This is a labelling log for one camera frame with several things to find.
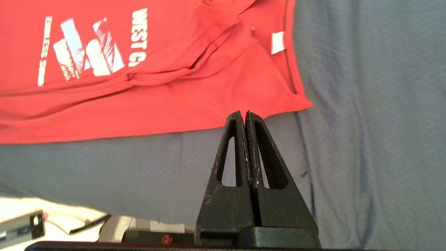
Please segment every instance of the bed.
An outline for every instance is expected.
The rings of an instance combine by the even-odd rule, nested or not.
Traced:
[[[440,0],[299,1],[314,106],[265,121],[324,248],[446,246],[444,13]],[[194,226],[221,133],[3,145],[0,196]]]

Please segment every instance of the gray fabric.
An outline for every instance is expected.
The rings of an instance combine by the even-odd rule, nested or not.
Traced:
[[[446,2],[299,2],[322,245],[444,250]]]
[[[299,0],[314,107],[267,124],[324,247],[446,246],[444,13],[443,1]],[[0,146],[0,195],[193,225],[220,133]]]

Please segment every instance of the t-shirt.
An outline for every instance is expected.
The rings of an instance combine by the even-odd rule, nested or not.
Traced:
[[[311,106],[291,0],[2,1],[0,143],[223,126]],[[270,54],[272,34],[284,51]]]

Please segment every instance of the black cable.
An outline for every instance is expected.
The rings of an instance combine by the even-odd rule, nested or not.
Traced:
[[[99,219],[97,219],[97,220],[94,220],[94,221],[92,221],[92,222],[86,224],[86,225],[83,226],[83,227],[80,227],[80,228],[76,228],[76,229],[71,230],[69,234],[70,234],[70,235],[72,235],[72,234],[77,234],[77,233],[79,233],[79,232],[83,232],[83,231],[85,231],[85,230],[88,230],[88,229],[90,229],[90,228],[93,228],[93,227],[99,225],[99,224],[102,223],[102,222],[106,223],[106,222],[110,219],[110,217],[111,217],[111,215],[110,215],[110,214],[107,214],[106,216],[103,216],[103,217],[101,217],[101,218],[99,218]]]

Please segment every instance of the white graphic print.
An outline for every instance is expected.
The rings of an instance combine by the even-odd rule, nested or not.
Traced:
[[[93,24],[97,38],[85,46],[72,18],[60,25],[64,38],[53,44],[65,81],[79,79],[83,71],[93,69],[95,76],[110,75],[124,67],[121,53],[107,25],[107,18]]]

